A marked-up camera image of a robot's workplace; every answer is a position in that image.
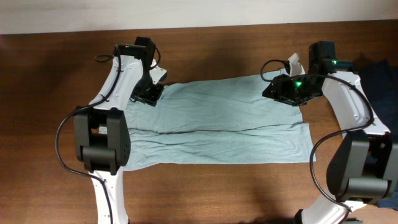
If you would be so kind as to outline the light teal t-shirt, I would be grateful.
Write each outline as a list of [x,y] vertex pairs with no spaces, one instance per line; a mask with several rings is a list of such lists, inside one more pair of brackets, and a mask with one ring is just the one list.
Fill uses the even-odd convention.
[[129,103],[128,171],[156,164],[308,162],[309,125],[298,107],[264,98],[258,75],[177,83],[156,104]]

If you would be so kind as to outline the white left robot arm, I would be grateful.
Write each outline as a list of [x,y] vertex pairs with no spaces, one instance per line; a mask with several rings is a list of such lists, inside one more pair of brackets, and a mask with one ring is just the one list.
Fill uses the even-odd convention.
[[129,223],[123,173],[131,151],[125,109],[155,106],[167,71],[157,47],[116,45],[111,70],[98,94],[73,116],[76,155],[93,181],[99,223]]

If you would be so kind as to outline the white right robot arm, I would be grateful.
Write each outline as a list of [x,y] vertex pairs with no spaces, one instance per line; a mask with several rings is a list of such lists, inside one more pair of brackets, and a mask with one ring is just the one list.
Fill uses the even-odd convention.
[[[321,195],[296,213],[294,223],[347,223],[354,211],[391,197],[397,185],[397,139],[374,111],[352,64],[323,58],[305,73],[292,59],[281,63],[285,74],[261,77],[269,83],[262,95],[291,106],[325,96],[340,125],[311,150],[310,175]],[[312,160],[320,145],[337,135],[343,140],[328,165],[327,188],[322,189]]]

